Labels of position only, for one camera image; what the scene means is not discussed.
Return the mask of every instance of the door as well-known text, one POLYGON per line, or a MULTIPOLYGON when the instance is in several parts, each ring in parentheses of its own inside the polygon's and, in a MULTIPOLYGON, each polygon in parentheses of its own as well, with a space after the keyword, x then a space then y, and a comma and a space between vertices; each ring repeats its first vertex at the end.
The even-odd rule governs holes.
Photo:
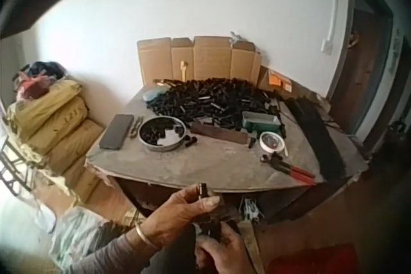
POLYGON ((394 112, 401 96, 404 92, 405 83, 407 82, 408 75, 411 71, 411 47, 408 40, 404 38, 401 55, 398 61, 398 67, 396 71, 396 77, 392 83, 390 94, 384 104, 381 114, 378 116, 372 130, 368 134, 363 143, 363 150, 366 153, 370 153, 380 137, 384 134, 387 126, 390 123, 394 112))
POLYGON ((378 88, 387 54, 391 20, 383 15, 354 9, 356 45, 348 49, 330 115, 347 133, 354 133, 378 88))

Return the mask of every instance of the gold bangle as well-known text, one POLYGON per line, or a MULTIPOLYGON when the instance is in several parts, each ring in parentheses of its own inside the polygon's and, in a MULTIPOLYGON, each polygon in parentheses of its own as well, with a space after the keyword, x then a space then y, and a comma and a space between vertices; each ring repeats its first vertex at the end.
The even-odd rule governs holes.
POLYGON ((154 248, 155 250, 160 250, 158 247, 156 247, 147 237, 143 234, 143 231, 141 231, 140 225, 136 225, 136 231, 137 234, 140 236, 140 238, 148 245, 154 248))

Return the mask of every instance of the human hand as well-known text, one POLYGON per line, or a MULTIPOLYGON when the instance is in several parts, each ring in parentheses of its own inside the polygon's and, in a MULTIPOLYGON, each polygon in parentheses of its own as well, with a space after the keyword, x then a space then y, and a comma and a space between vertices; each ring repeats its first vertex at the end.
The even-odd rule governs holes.
POLYGON ((207 252, 214 260, 219 274, 255 274, 249 262, 241 236, 226 223, 221 224, 221 243, 211 237, 197 237, 196 257, 200 267, 205 265, 207 252))
POLYGON ((211 212, 220 202, 219 196, 197 199, 195 184, 172 194, 141 224, 141 231, 158 248, 172 243, 196 216, 211 212))

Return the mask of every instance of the sleeve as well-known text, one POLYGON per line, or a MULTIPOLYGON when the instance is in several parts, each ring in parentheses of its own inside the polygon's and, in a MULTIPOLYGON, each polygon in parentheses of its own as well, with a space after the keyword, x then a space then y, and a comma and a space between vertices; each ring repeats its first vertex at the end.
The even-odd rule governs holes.
POLYGON ((147 265, 147 261, 139 258, 123 234, 79 263, 71 265, 63 273, 140 273, 147 265))

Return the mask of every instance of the tape roll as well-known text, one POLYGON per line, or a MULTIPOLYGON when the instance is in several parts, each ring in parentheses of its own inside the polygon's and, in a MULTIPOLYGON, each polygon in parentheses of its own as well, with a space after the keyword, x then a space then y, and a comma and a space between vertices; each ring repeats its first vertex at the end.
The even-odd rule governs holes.
POLYGON ((259 137, 259 145, 264 149, 264 151, 267 151, 269 153, 281 152, 284 150, 285 141, 280 135, 276 133, 263 132, 259 137), (277 146, 274 148, 272 144, 267 144, 267 139, 272 139, 273 141, 276 141, 277 146))

